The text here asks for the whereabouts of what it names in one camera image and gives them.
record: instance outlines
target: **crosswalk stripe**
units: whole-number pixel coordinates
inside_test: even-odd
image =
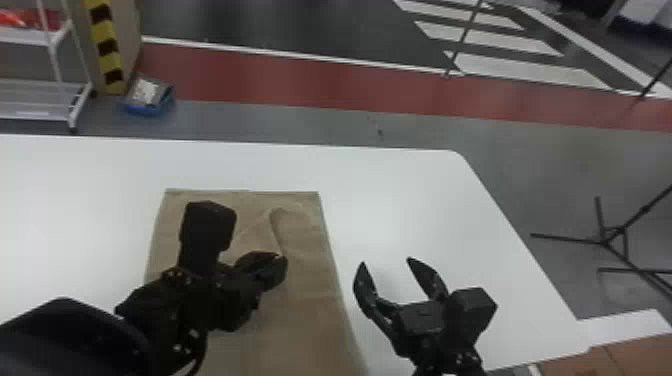
[[[395,0],[395,3],[399,7],[411,13],[425,14],[430,16],[437,16],[443,18],[452,18],[460,21],[468,21],[471,16],[471,12],[467,10],[442,7],[438,5],[418,3],[416,1],[409,0]],[[484,24],[484,25],[493,25],[499,27],[507,27],[510,29],[524,30],[520,25],[511,21],[510,19],[502,16],[493,16],[491,14],[478,14],[475,23]]]
[[[457,56],[456,64],[462,71],[469,74],[611,90],[611,87],[584,69],[465,53]]]
[[[477,2],[478,0],[441,0],[441,1],[443,1],[443,2],[447,2],[447,3],[455,3],[455,4],[462,4],[462,5],[470,5],[470,6],[473,7],[473,6],[476,6],[476,2]],[[487,9],[487,10],[492,10],[492,9],[494,9],[494,8],[492,7],[492,5],[490,5],[490,4],[488,4],[488,3],[485,3],[485,2],[483,2],[483,3],[481,4],[481,8],[483,8],[483,9]]]
[[[562,35],[563,37],[567,38],[569,41],[574,43],[575,45],[583,48],[584,50],[588,51],[598,59],[602,60],[606,64],[610,65],[614,69],[618,70],[621,72],[623,75],[626,77],[629,77],[631,80],[637,82],[641,86],[646,86],[648,85],[652,77],[649,76],[648,74],[644,73],[641,71],[639,68],[633,66],[632,64],[628,63],[627,61],[619,58],[618,56],[612,54],[611,52],[605,50],[604,48],[598,46],[594,42],[586,39],[582,35],[578,34],[577,32],[567,28],[566,26],[562,25],[558,21],[552,19],[551,17],[548,17],[547,15],[543,14],[542,12],[536,10],[536,9],[530,9],[530,8],[525,8],[525,7],[518,7],[521,12],[527,14],[531,18],[539,21],[540,23],[544,24],[547,28],[550,30],[553,30],[554,32]],[[664,95],[666,97],[671,97],[672,96],[672,88],[665,85],[662,82],[658,82],[654,85],[653,90],[661,95]]]
[[[428,37],[434,39],[444,39],[450,41],[459,41],[464,28],[439,25],[430,22],[417,21],[415,23],[427,34]],[[516,37],[511,35],[503,35],[491,33],[481,30],[469,30],[465,40],[469,44],[478,44],[481,46],[506,48],[509,50],[525,51],[539,54],[547,54],[553,56],[563,56],[560,52],[553,49],[548,44],[532,38]]]

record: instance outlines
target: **beige cloth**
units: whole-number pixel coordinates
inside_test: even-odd
[[[364,375],[343,307],[317,193],[168,190],[157,218],[146,279],[173,265],[185,205],[211,200],[236,211],[232,263],[253,251],[289,260],[285,281],[265,293],[239,331],[210,333],[202,376]]]

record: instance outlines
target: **gray floor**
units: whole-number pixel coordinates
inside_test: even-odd
[[[469,161],[577,318],[656,308],[672,321],[672,304],[638,276],[595,272],[600,265],[618,266],[612,256],[528,235],[592,234],[596,194],[610,224],[626,219],[672,183],[670,133],[192,101],[147,119],[127,115],[116,100],[105,98],[87,107],[80,128],[92,136],[455,150]],[[0,122],[0,132],[64,130],[61,124]],[[633,228],[635,260],[672,267],[671,226],[672,197]]]

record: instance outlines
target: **yellow and black tape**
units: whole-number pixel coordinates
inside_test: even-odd
[[[126,90],[124,68],[110,1],[84,0],[91,17],[91,36],[96,45],[98,66],[105,79],[106,91],[108,94],[123,94]]]

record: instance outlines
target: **red floor stripe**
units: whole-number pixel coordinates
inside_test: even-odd
[[[672,131],[672,101],[595,90],[155,44],[138,64],[180,99]]]

